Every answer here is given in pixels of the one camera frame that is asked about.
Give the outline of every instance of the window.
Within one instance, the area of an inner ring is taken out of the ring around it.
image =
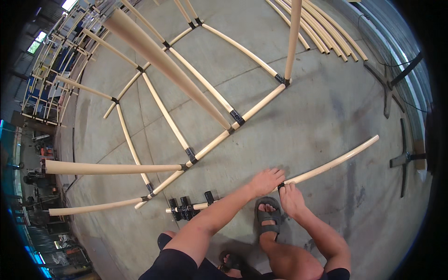
[[[70,12],[70,10],[73,8],[73,6],[76,4],[77,1],[78,0],[66,0],[65,3],[62,5],[62,8],[67,12]]]
[[[34,54],[37,48],[39,48],[40,43],[42,43],[46,35],[47,33],[41,31],[39,35],[36,37],[36,39],[34,39],[34,42],[31,44],[31,46],[28,48],[28,52]]]

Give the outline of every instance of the stack of pipes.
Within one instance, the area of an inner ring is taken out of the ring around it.
[[[288,25],[291,25],[289,19],[273,2],[271,2],[271,0],[265,1]],[[291,14],[291,0],[275,0],[275,2],[286,12]],[[311,38],[321,53],[330,54],[330,50],[333,50],[344,62],[348,61],[348,56],[351,56],[353,60],[357,62],[358,57],[345,41],[345,39],[347,39],[359,56],[361,56],[363,60],[367,60],[367,56],[352,37],[335,20],[309,0],[302,1],[300,27]],[[309,45],[300,34],[299,40],[306,50],[310,49]]]

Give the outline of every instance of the cable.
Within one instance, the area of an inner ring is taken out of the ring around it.
[[[359,15],[359,17],[358,17],[358,30],[361,30],[361,29],[359,28],[359,20],[361,19],[362,16],[364,16],[366,19],[370,19],[370,17],[369,17],[368,15],[365,15],[365,14],[361,14],[361,15]],[[366,46],[369,48],[369,50],[370,50],[372,53],[374,53],[374,52],[370,49],[369,44],[367,44],[366,40],[363,38],[363,36],[362,36],[362,32],[360,32],[360,35],[361,35],[361,39],[364,41],[364,43],[366,43]],[[390,60],[391,60],[391,62],[392,62],[392,50],[391,50],[391,45],[388,43],[388,46],[389,46]],[[402,64],[398,64],[398,65],[388,65],[388,64],[379,62],[378,59],[376,59],[376,60],[378,61],[379,64],[381,64],[381,65],[383,65],[383,66],[388,66],[388,67],[398,67],[398,66],[402,66],[403,64],[410,63],[410,62],[414,61],[415,59],[417,59],[417,56],[416,56],[415,58],[413,58],[412,60],[410,60],[410,61],[404,62],[404,63],[402,63]],[[414,105],[412,105],[411,103],[407,102],[407,101],[400,95],[400,93],[399,93],[398,91],[397,91],[397,93],[398,93],[398,96],[401,98],[401,100],[402,100],[404,103],[408,104],[409,106],[411,106],[411,107],[413,107],[413,108],[415,108],[415,109],[417,109],[417,110],[419,110],[419,111],[421,111],[421,112],[423,112],[423,113],[428,113],[428,111],[419,109],[419,108],[415,107]]]
[[[414,105],[412,105],[411,103],[406,102],[405,99],[404,99],[403,97],[401,97],[401,95],[400,95],[400,93],[399,93],[398,91],[397,91],[397,93],[398,93],[398,96],[401,98],[401,100],[402,100],[404,103],[408,104],[408,105],[411,106],[411,107],[414,107],[415,109],[417,109],[417,110],[419,110],[419,111],[422,111],[423,113],[428,113],[428,111],[419,109],[419,108],[415,107]]]

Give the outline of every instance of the black slide sandal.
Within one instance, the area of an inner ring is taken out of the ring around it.
[[[269,204],[276,210],[273,212],[265,212],[258,210],[258,206],[260,204]],[[280,225],[281,225],[281,212],[280,212],[280,204],[275,198],[265,196],[263,198],[258,199],[255,202],[255,217],[257,217],[257,225],[258,225],[258,236],[262,233],[266,233],[269,231],[277,233],[275,241],[277,241],[277,237],[280,234]],[[261,225],[263,221],[273,220],[276,224],[268,224]]]

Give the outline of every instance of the foot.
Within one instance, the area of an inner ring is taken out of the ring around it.
[[[229,258],[230,254],[227,254],[224,257],[224,263],[227,263],[227,260]],[[225,272],[225,274],[229,277],[233,277],[233,278],[243,278],[243,276],[241,275],[241,271],[235,268],[231,268],[228,272]]]
[[[260,205],[258,205],[258,210],[264,211],[264,212],[273,212],[276,209],[269,204],[260,204]],[[267,220],[267,221],[261,222],[262,226],[269,225],[269,224],[276,224],[276,222],[274,220]],[[260,235],[260,243],[262,243],[263,241],[275,241],[276,237],[277,237],[277,233],[275,233],[275,232],[262,233]]]

